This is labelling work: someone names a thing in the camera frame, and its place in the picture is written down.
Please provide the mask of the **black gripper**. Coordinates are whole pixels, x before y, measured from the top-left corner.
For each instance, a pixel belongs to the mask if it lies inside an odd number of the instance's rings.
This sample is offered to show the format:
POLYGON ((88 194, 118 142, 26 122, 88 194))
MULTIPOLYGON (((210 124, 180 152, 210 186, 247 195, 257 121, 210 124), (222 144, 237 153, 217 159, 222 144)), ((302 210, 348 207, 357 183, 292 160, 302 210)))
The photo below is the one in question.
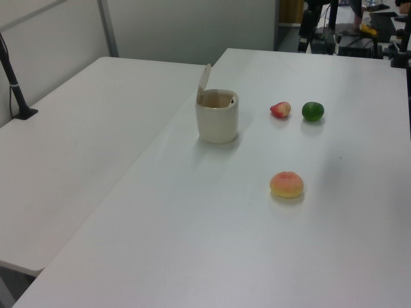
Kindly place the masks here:
POLYGON ((299 44, 297 51, 300 52, 307 52, 307 49, 310 44, 309 37, 313 33, 315 27, 318 24, 318 11, 316 10, 305 10, 302 15, 302 21, 299 29, 299 44))

